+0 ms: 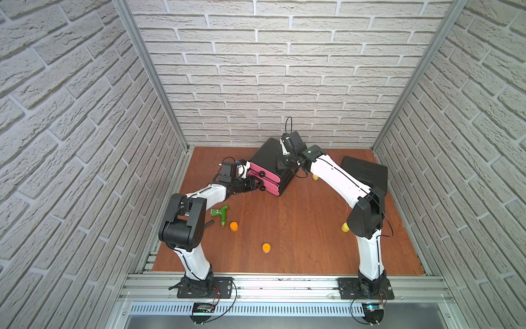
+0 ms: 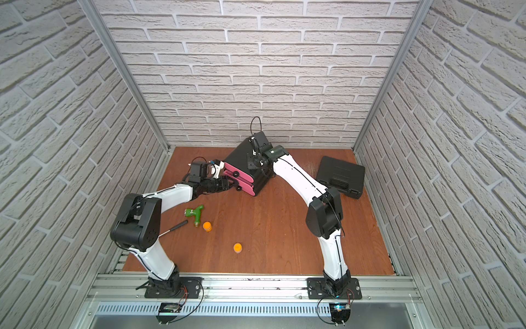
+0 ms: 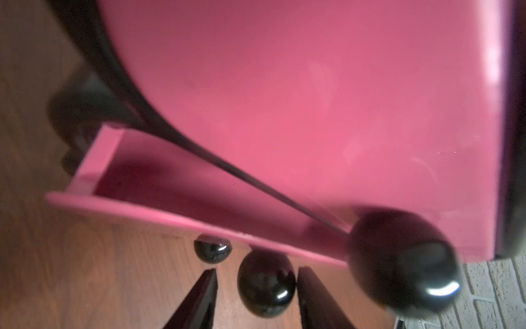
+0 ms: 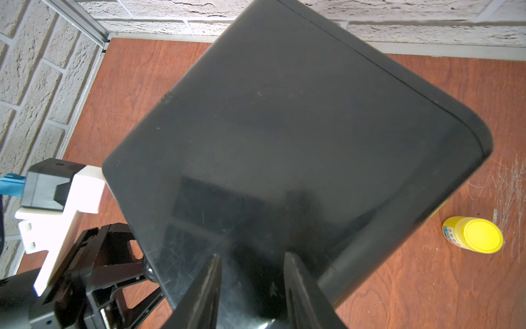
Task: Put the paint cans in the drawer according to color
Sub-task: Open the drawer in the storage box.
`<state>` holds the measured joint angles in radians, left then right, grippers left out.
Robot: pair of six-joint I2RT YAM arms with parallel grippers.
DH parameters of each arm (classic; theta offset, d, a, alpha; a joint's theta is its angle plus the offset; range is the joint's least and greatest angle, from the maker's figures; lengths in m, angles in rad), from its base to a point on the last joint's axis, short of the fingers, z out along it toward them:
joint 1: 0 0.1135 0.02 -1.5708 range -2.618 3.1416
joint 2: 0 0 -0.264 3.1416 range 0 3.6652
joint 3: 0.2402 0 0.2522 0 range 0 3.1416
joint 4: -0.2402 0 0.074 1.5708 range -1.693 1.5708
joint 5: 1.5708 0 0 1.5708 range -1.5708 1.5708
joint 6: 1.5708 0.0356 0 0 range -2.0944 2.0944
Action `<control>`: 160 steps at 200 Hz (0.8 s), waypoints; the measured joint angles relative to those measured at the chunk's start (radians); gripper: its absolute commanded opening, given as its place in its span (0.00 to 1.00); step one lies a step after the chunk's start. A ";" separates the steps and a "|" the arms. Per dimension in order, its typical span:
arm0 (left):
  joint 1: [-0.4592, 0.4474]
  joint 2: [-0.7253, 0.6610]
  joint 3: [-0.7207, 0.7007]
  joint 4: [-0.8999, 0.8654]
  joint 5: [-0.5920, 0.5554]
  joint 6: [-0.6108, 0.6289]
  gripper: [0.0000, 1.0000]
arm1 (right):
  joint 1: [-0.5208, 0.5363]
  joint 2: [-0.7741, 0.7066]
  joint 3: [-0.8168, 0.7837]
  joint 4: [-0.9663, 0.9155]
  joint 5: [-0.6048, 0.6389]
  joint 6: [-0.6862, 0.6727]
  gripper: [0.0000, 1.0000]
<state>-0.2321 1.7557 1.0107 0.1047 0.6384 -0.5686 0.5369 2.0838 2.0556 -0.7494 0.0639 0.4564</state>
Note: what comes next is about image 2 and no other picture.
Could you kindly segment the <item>black pink drawer cabinet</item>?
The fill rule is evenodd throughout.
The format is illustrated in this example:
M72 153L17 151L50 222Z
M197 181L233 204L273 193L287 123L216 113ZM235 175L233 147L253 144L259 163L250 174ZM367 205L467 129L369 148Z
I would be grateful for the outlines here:
M254 163L255 152L251 138L246 138L224 159L224 174L238 182L237 190L257 196L273 176L272 168L261 168Z

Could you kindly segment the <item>orange paint can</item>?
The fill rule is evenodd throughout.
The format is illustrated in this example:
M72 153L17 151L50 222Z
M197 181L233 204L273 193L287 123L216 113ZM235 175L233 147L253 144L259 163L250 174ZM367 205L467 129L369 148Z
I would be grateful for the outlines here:
M240 243L235 243L234 244L234 252L239 254L242 252L242 245Z
M204 222L203 223L203 229L206 232L211 232L212 231L212 224L210 222Z

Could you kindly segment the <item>orange paint can front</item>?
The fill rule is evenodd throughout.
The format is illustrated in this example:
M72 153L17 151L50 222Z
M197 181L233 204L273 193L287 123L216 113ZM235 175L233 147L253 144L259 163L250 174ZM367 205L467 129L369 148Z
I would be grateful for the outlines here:
M239 254L242 252L242 245L240 243L235 243L234 244L234 252Z

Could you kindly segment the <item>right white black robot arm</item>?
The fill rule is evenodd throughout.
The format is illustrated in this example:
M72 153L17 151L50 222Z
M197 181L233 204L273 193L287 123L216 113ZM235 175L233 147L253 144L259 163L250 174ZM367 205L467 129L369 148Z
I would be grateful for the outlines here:
M254 146L249 163L261 169L271 169L304 200L308 207L305 222L318 238L323 255L326 289L332 296L339 296L351 279L341 245L345 233L340 192L317 182L280 145L275 148Z

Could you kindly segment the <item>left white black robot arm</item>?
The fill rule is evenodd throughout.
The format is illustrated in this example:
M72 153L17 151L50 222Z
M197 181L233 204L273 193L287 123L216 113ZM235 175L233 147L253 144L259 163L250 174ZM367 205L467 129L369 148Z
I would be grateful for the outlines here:
M200 182L181 182L154 193L130 193L123 200L110 230L110 238L118 247L133 254L154 282L168 282L176 272L176 266L159 241L162 213L200 195L220 193L236 186L237 182L221 176L204 178Z

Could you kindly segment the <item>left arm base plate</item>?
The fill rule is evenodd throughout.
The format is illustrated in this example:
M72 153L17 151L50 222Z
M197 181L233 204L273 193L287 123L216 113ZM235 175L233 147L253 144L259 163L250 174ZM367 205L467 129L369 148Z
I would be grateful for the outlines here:
M167 282L149 278L145 285L147 299L180 299L185 293L188 299L199 299L202 296L202 277L183 276Z

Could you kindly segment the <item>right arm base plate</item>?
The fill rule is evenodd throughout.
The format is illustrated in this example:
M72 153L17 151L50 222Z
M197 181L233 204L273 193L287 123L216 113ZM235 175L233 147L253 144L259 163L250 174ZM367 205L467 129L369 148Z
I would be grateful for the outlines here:
M333 281L329 278L312 277L307 278L306 283L310 300L320 300L322 297L338 300L362 299L362 291L357 278Z

